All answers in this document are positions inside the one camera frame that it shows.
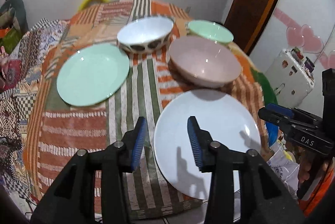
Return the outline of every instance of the striped tablecloth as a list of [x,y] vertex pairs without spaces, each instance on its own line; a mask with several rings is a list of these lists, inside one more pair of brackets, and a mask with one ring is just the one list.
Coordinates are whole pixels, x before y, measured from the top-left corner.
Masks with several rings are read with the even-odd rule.
[[[127,23],[151,16],[164,15],[174,21],[171,40],[186,35],[190,17],[182,9],[154,0],[119,0],[94,5],[71,19],[61,42],[51,49],[41,66],[36,100],[29,114],[20,176],[26,193],[38,201],[62,167],[80,149],[102,150],[132,130],[139,116],[147,118],[149,137],[145,141],[140,168],[124,175],[126,200],[131,219],[161,217],[202,204],[201,200],[183,195],[162,176],[153,154],[153,133],[163,108],[179,94],[196,87],[185,81],[169,62],[168,47],[150,55],[129,54],[130,72],[121,88],[105,102],[77,108],[60,98],[56,89],[58,72],[77,50],[100,42],[116,44],[118,31]],[[243,72],[230,86],[222,89],[239,100],[257,122],[262,155],[269,158],[267,132],[257,117],[264,105],[261,85],[255,81],[257,70],[234,44],[229,48],[240,61]],[[101,212],[101,173],[96,174],[95,211]]]

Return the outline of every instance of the white bowl with black spots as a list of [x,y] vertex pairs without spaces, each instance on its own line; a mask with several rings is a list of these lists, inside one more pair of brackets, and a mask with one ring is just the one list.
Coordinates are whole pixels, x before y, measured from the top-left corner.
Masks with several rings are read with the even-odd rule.
[[119,31],[119,46],[132,53],[151,53],[169,40],[173,24],[171,19],[162,16],[135,20]]

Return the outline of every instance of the heart sticker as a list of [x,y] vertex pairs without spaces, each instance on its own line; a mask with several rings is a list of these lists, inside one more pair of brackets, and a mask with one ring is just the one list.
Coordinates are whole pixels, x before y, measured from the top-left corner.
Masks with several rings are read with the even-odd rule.
[[314,36],[314,32],[308,25],[303,25],[301,28],[301,34],[303,36],[304,52],[308,53],[320,53],[323,49],[323,42],[319,36]]
[[328,67],[328,56],[324,52],[321,53],[318,61],[321,62],[321,64],[322,64],[322,66],[323,66],[324,69],[328,69],[329,68]]
[[328,68],[335,68],[335,51],[334,50],[331,51],[331,53],[328,55]]
[[304,37],[301,34],[301,29],[289,27],[286,30],[286,38],[289,46],[302,47],[304,45]]

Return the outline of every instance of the green fabric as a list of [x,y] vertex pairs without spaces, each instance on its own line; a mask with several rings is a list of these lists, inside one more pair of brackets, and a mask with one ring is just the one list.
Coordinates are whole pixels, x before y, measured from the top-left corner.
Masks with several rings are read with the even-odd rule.
[[12,28],[4,38],[0,40],[0,46],[4,46],[6,53],[11,54],[18,42],[21,40],[21,33]]
[[268,103],[278,104],[277,97],[274,94],[273,89],[268,79],[265,77],[265,75],[261,72],[254,70],[252,67],[250,69],[254,77],[254,80],[262,86],[264,95],[264,105]]

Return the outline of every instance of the hand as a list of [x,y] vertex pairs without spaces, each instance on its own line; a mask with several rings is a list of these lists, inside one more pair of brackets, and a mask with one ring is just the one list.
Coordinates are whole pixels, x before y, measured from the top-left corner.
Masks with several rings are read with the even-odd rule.
[[[298,180],[299,183],[303,183],[304,181],[309,179],[309,171],[312,167],[312,162],[314,159],[314,153],[309,151],[304,151],[301,155],[301,161],[300,161],[300,168],[298,172]],[[325,161],[321,168],[325,172],[327,170],[329,162]]]

